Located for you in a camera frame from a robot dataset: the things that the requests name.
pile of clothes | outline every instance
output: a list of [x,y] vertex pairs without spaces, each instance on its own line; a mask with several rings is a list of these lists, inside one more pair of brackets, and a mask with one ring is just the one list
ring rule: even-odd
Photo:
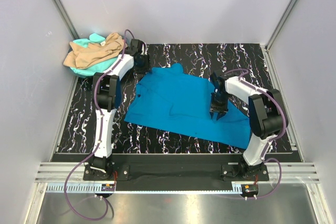
[[98,34],[91,34],[89,39],[70,42],[70,46],[71,50],[63,65],[85,78],[111,67],[122,51],[124,41],[117,33],[111,33],[106,39]]

folded cloth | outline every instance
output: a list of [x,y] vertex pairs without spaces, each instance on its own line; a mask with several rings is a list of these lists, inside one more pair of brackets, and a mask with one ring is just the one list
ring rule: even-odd
[[[104,41],[105,41],[104,37],[98,34],[91,34],[89,36],[89,39],[75,39],[73,42],[82,47],[88,47],[89,43],[104,43]],[[79,77],[85,78],[88,76],[94,76],[96,72],[103,73],[105,70],[111,67],[116,60],[117,57],[100,62],[87,69],[77,69],[77,68],[70,68],[70,69]]]
[[77,69],[87,69],[95,64],[117,57],[123,45],[123,39],[117,33],[110,34],[105,43],[88,43],[88,47],[70,42],[72,51],[66,56],[63,65]]
[[136,88],[126,122],[247,148],[248,117],[229,102],[224,117],[216,121],[215,114],[211,119],[214,86],[207,79],[184,74],[179,63],[171,68],[153,68]]

marble tabletop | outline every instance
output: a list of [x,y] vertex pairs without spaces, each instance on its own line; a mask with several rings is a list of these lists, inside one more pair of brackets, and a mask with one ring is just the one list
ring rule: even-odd
[[[157,44],[147,45],[153,67],[170,67],[179,62],[184,73],[209,78],[214,70],[246,68],[247,81],[271,89],[272,83],[259,44]],[[130,70],[122,83],[122,104],[113,124],[114,153],[240,153],[244,150],[222,143],[161,131],[124,121],[135,96],[138,78]],[[92,103],[92,78],[78,78],[65,128],[56,153],[90,153],[93,149],[96,114]],[[247,105],[237,98],[232,103],[245,115]],[[271,152],[289,153],[287,134],[273,143]]]

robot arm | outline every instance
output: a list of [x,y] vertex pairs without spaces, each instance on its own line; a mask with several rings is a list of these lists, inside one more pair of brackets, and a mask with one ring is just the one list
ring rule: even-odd
[[239,169],[239,172],[248,174],[261,166],[265,154],[272,144],[272,139],[281,132],[283,127],[282,117],[276,106],[258,90],[267,93],[279,104],[285,115],[286,127],[288,126],[288,119],[284,102],[278,90],[266,90],[250,83],[246,85],[244,84],[245,79],[242,78],[242,80],[243,82],[234,73],[225,74],[221,71],[215,71],[210,76],[210,81],[215,86],[210,112],[211,115],[217,112],[217,119],[224,116],[227,112],[228,98],[231,95],[248,104],[252,135],[249,145],[243,153],[243,160]]
[[[113,172],[112,167],[112,145],[111,135],[114,115],[121,103],[121,85],[120,80],[134,67],[138,75],[146,74],[150,71],[150,58],[145,54],[145,44],[137,39],[131,40],[130,46],[125,50],[125,54],[118,56],[116,62],[104,73],[109,72],[101,81],[97,89],[97,102],[103,116],[96,108],[97,124],[95,150],[98,145],[100,136],[101,143],[94,156],[89,159],[89,168],[99,170],[107,175]],[[93,88],[96,86],[98,79],[104,73],[96,73],[93,77]]]

reflective floor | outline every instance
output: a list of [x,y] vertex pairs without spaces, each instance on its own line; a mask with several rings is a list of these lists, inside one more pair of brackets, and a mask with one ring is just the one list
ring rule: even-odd
[[[271,187],[260,185],[260,195]],[[70,201],[83,215],[101,216],[105,204],[87,194],[70,194]],[[270,197],[260,200],[241,200],[235,195],[166,195],[166,194],[115,194],[108,198],[107,216],[95,223],[317,223],[307,189],[304,185],[280,185]],[[63,194],[46,193],[38,224],[92,223],[77,217],[68,210]]]

